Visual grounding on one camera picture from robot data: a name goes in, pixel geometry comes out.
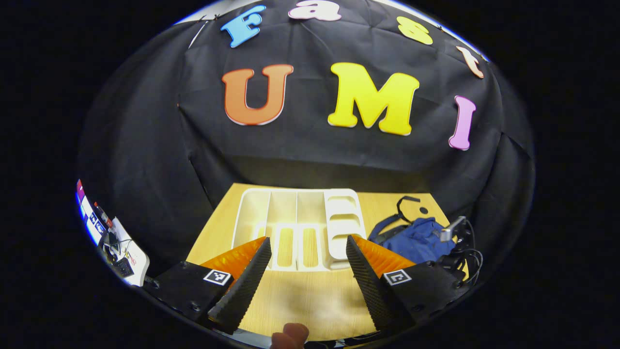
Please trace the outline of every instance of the foam letter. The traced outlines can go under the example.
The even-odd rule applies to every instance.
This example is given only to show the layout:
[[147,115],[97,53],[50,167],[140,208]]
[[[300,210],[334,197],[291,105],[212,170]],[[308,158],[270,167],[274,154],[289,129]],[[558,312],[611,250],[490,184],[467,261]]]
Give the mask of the foam letter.
[[454,100],[459,106],[459,114],[456,119],[454,135],[448,140],[448,144],[456,149],[469,149],[469,129],[471,116],[476,111],[476,105],[465,97],[455,96]]
[[263,75],[269,78],[267,102],[258,109],[246,103],[247,81],[254,76],[254,70],[240,69],[224,74],[224,108],[228,118],[239,125],[265,125],[274,121],[284,108],[286,76],[292,72],[293,66],[288,64],[269,65],[263,69]]
[[431,38],[428,34],[428,30],[418,22],[414,22],[409,18],[405,18],[402,16],[396,17],[396,20],[400,25],[398,29],[401,31],[403,35],[410,39],[414,39],[421,43],[425,43],[430,45],[433,43],[433,38]]
[[484,78],[484,74],[482,74],[482,72],[480,71],[480,69],[478,69],[478,66],[476,65],[476,63],[478,63],[478,60],[474,56],[471,55],[471,52],[468,51],[466,48],[459,47],[459,46],[457,46],[456,49],[461,51],[461,53],[463,54],[463,57],[465,58],[465,62],[467,62],[467,66],[469,67],[471,72],[474,73],[474,75],[476,75],[480,79]]
[[342,18],[338,14],[340,6],[331,1],[324,0],[308,0],[297,3],[296,8],[288,11],[288,17],[294,19],[310,19],[319,20],[339,20]]
[[231,48],[241,45],[260,32],[259,28],[250,28],[249,26],[250,24],[259,25],[263,21],[260,14],[256,12],[260,12],[264,9],[266,9],[264,5],[254,6],[235,17],[230,22],[224,24],[220,30],[228,31],[228,34],[232,37]]
[[411,134],[409,114],[414,92],[420,87],[413,76],[394,73],[377,91],[366,68],[355,63],[335,63],[332,72],[338,75],[338,100],[336,110],[327,118],[332,126],[353,127],[357,117],[353,115],[353,103],[357,103],[361,120],[369,129],[387,107],[386,116],[379,121],[379,129],[396,135]]

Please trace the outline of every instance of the wooden table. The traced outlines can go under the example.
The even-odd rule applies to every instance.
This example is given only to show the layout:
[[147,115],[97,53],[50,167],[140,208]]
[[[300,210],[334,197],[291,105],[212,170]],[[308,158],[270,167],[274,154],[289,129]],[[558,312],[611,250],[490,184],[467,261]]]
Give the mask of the wooden table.
[[[249,188],[269,187],[232,185],[196,239],[187,261],[201,264],[231,249],[237,209],[243,192]],[[403,195],[421,200],[403,201],[401,209],[407,218],[434,217],[444,227],[449,225],[430,194],[357,194],[366,236],[378,222],[396,213],[396,202]],[[420,207],[428,213],[421,213]],[[395,222],[387,229],[399,224],[403,222]],[[287,322],[306,325],[310,330],[308,340],[312,341],[355,337],[376,330],[351,268],[314,272],[266,270],[239,328],[271,336],[281,332]]]

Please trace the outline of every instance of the pink letter i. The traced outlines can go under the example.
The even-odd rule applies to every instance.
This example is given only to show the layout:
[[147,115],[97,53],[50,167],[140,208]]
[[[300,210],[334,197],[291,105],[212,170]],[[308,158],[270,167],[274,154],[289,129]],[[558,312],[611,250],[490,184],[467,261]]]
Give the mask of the pink letter i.
[[471,127],[471,116],[476,111],[476,105],[465,97],[455,96],[454,100],[459,106],[459,114],[456,119],[454,135],[448,140],[451,147],[467,150],[469,149],[469,129]]

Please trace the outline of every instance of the blue bag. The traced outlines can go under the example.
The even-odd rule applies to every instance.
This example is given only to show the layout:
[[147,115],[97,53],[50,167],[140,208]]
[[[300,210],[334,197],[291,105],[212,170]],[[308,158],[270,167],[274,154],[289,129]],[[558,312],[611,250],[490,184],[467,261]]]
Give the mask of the blue bag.
[[[401,211],[404,199],[420,202],[420,199],[414,197],[402,197],[396,204],[398,213],[380,221],[370,233],[368,240],[416,264],[436,261],[442,255],[449,255],[456,244],[452,240],[441,242],[439,233],[444,227],[437,223],[434,217],[418,218],[413,222],[408,220]],[[399,219],[409,224],[400,225],[379,235],[385,227]]]

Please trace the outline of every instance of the white cutlery tray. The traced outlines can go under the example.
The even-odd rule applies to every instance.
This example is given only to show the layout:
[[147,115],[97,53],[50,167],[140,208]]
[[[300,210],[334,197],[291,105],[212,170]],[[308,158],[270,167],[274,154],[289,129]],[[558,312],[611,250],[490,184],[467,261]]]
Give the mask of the white cutlery tray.
[[351,189],[252,188],[241,196],[231,248],[267,236],[267,270],[330,271],[350,267],[347,235],[366,238]]

